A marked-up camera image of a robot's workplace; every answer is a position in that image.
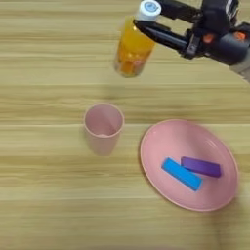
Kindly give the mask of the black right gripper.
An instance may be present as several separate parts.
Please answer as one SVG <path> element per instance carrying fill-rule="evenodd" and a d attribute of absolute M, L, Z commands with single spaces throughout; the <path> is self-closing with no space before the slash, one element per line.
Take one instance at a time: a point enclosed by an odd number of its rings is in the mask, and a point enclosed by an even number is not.
<path fill-rule="evenodd" d="M 156 0 L 161 15 L 171 20 L 195 23 L 200 10 L 177 0 Z M 168 26 L 155 21 L 134 20 L 136 28 L 154 42 L 176 50 L 186 59 L 206 57 L 225 65 L 242 63 L 250 50 L 250 23 L 231 27 L 226 33 L 196 27 L 184 35 L 172 32 Z"/>

